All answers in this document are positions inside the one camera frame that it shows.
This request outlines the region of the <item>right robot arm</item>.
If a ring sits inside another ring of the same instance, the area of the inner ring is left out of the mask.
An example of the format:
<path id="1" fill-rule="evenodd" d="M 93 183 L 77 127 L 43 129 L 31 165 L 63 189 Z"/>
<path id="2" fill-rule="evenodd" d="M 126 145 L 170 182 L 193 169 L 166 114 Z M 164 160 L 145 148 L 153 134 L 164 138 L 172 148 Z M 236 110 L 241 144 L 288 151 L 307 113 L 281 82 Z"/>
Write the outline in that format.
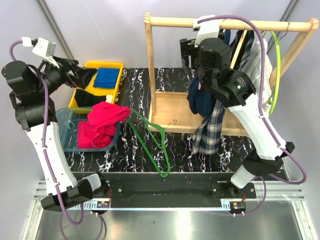
<path id="1" fill-rule="evenodd" d="M 220 107 L 229 109 L 240 121 L 255 146 L 227 185 L 228 195 L 236 199 L 255 177 L 277 172 L 295 146 L 275 131 L 263 108 L 263 92 L 257 92 L 253 83 L 256 75 L 261 82 L 265 79 L 264 41 L 260 41 L 260 60 L 251 59 L 254 65 L 245 72 L 230 68 L 231 49 L 224 40 L 206 38 L 193 43 L 187 54 L 194 59 L 198 75 L 190 85 L 187 100 L 191 112 L 203 117 L 194 133 L 194 152 L 211 155 L 216 150 L 222 132 L 222 124 L 217 123 L 223 118 Z"/>

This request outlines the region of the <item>dark blue denim garment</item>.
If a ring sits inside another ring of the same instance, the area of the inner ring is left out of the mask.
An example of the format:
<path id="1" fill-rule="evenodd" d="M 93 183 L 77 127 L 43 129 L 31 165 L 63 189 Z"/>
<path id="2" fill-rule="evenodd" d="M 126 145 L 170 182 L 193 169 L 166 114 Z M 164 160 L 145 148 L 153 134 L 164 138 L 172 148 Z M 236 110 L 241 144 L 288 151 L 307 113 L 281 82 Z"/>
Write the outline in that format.
<path id="1" fill-rule="evenodd" d="M 231 30 L 220 30 L 218 38 L 224 40 L 224 43 L 229 45 L 231 37 Z M 200 83 L 197 71 L 194 73 L 194 80 L 191 82 L 188 90 L 187 100 L 189 103 L 189 108 L 193 114 L 199 114 L 203 118 L 208 118 L 211 116 L 214 109 L 214 98 L 209 93 L 206 92 Z"/>

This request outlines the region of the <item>plaid skirt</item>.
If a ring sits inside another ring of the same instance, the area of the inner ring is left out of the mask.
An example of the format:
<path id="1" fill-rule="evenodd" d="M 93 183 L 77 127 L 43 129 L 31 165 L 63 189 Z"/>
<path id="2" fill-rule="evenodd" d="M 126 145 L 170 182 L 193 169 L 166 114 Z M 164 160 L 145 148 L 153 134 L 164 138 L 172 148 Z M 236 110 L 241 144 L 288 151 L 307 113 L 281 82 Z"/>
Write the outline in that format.
<path id="1" fill-rule="evenodd" d="M 236 47 L 240 40 L 243 30 L 238 30 L 234 40 L 229 45 L 231 48 L 231 59 L 234 56 Z M 249 30 L 243 41 L 241 50 L 236 60 L 234 69 L 240 71 L 248 62 L 251 55 L 251 49 L 255 40 L 255 34 Z M 214 99 L 214 107 L 209 117 L 203 118 L 201 124 L 197 127 L 192 136 L 191 154 L 213 155 L 219 150 L 223 119 L 226 112 L 222 103 Z"/>

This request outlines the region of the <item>cream wooden hanger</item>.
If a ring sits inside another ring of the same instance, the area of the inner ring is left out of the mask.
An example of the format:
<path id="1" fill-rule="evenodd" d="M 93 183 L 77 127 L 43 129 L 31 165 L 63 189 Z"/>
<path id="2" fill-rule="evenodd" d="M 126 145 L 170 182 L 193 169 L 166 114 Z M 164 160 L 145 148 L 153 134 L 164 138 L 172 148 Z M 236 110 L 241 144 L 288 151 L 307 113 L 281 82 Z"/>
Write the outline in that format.
<path id="1" fill-rule="evenodd" d="M 248 31 L 245 29 L 245 30 L 243 31 L 243 33 L 242 33 L 239 41 L 238 41 L 238 44 L 237 44 L 237 46 L 236 46 L 236 48 L 235 48 L 235 51 L 234 51 L 233 58 L 232 58 L 231 63 L 230 63 L 230 68 L 231 68 L 231 69 L 234 69 L 234 66 L 235 66 L 235 64 L 236 64 L 236 61 L 237 61 L 237 58 L 238 58 L 238 56 L 239 56 L 240 50 L 241 50 L 241 48 L 242 48 L 243 42 L 244 42 L 244 40 L 245 40 L 245 38 L 246 38 L 247 32 L 248 32 Z"/>

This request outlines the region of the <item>red t-shirt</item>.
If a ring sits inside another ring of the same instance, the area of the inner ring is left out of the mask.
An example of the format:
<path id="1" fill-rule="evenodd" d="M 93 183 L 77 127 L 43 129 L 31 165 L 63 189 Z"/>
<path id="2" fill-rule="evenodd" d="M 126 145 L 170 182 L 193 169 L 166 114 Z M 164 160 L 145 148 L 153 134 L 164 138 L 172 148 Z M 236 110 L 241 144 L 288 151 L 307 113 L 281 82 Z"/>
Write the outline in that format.
<path id="1" fill-rule="evenodd" d="M 109 146 L 116 134 L 117 123 L 123 122 L 130 113 L 131 110 L 126 106 L 108 102 L 94 105 L 87 120 L 78 123 L 78 148 L 101 149 Z"/>

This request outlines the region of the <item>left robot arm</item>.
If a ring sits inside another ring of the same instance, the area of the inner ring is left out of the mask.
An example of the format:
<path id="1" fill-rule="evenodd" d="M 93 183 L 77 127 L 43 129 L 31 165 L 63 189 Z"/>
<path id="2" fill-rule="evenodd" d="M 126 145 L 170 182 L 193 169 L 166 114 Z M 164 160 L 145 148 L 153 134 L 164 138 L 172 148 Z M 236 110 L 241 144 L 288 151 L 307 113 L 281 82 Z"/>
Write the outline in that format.
<path id="1" fill-rule="evenodd" d="M 85 89 L 97 70 L 80 67 L 77 60 L 53 60 L 55 64 L 43 60 L 39 67 L 14 60 L 2 68 L 1 74 L 12 90 L 9 98 L 15 119 L 32 142 L 42 167 L 46 197 L 41 206 L 61 212 L 94 196 L 103 198 L 108 186 L 97 173 L 77 179 L 70 170 L 60 140 L 55 103 L 50 98 L 61 85 Z"/>

